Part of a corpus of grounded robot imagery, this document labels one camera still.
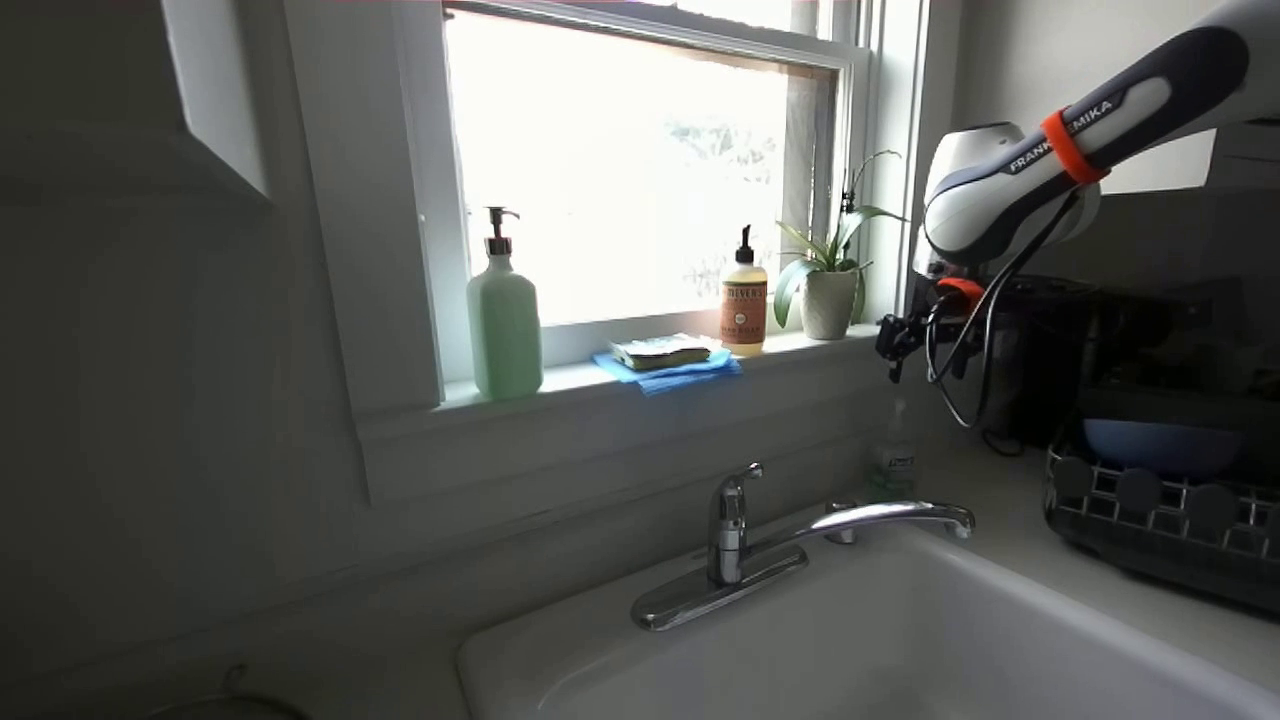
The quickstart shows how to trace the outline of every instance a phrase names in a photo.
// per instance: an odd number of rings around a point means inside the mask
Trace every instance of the white wall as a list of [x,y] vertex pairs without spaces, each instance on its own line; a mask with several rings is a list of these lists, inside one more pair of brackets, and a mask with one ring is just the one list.
[[[708,489],[750,457],[771,465],[757,512],[777,516],[818,499],[884,438],[895,389],[853,363],[864,385],[804,413],[743,413],[714,435],[371,508],[283,20],[281,4],[252,8],[273,202],[0,208],[0,707],[75,707],[104,692],[98,677],[129,678],[116,664],[155,678],[162,669],[146,657],[172,642],[266,622],[387,570],[416,575],[452,633],[496,620],[696,549]],[[653,492],[653,473],[670,469],[689,482]],[[602,473],[629,492],[463,530]],[[466,579],[477,562],[496,569],[483,553],[541,575],[493,597]]]
[[[963,0],[963,73],[957,122],[1016,119],[1081,99],[1126,58],[1214,0]],[[1153,192],[1109,196],[1086,235],[1048,249],[1036,268],[1124,288],[1238,281],[1244,327],[1280,346],[1273,311],[1280,292],[1274,192]]]

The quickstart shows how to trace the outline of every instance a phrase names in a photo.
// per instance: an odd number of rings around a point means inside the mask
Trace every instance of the soap dispenser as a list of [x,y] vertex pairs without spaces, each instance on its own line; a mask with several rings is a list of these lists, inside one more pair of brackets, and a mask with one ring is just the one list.
[[487,402],[527,400],[545,385],[536,288],[512,268],[506,215],[515,212],[487,208],[487,268],[466,284],[477,385]]
[[766,272],[757,264],[750,223],[738,233],[723,274],[719,342],[730,357],[757,357],[765,346]]

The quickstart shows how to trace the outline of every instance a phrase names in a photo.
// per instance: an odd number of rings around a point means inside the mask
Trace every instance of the white sink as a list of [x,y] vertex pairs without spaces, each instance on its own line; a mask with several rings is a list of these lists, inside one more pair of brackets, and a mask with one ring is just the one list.
[[807,541],[810,562],[645,633],[696,558],[470,637],[477,720],[1273,720],[1280,700],[924,530]]

